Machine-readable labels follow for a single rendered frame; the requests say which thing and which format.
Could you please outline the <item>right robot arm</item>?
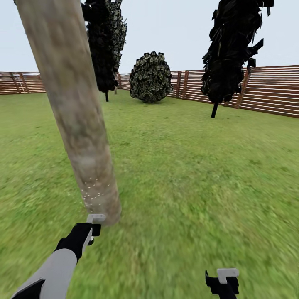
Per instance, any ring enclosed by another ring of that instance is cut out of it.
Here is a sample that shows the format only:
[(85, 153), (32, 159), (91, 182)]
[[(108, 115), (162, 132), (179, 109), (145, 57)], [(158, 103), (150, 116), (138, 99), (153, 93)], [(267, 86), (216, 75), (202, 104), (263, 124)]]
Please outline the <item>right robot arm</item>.
[(206, 284), (211, 287), (213, 294), (218, 294), (220, 299), (236, 299), (239, 294), (236, 277), (239, 276), (237, 268), (218, 268), (218, 277), (206, 275)]

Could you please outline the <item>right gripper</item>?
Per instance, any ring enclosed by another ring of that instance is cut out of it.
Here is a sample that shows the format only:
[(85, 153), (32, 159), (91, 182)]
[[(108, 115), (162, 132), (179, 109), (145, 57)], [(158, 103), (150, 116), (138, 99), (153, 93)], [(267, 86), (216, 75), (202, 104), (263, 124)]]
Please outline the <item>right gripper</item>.
[(221, 284), (217, 277), (209, 277), (206, 275), (206, 284), (211, 287), (213, 294), (218, 294), (221, 299), (221, 295), (225, 292), (232, 293), (234, 296), (239, 294), (238, 284), (236, 278), (226, 277), (227, 284)]

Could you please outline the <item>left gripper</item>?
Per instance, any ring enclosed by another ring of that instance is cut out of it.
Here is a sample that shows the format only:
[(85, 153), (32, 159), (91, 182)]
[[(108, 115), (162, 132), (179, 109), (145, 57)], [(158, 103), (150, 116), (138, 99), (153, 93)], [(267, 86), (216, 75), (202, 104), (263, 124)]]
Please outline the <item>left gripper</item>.
[(93, 228), (92, 237), (100, 235), (101, 224), (91, 224), (90, 227)]

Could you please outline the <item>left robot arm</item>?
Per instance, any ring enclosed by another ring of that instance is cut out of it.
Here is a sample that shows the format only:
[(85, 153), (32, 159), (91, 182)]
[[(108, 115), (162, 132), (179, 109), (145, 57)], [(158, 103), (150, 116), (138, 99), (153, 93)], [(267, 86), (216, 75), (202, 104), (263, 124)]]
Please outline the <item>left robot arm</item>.
[(92, 237), (100, 235), (101, 224), (93, 224), (93, 221), (105, 219), (103, 214), (90, 214), (87, 222), (77, 223), (10, 299), (65, 299), (78, 260)]

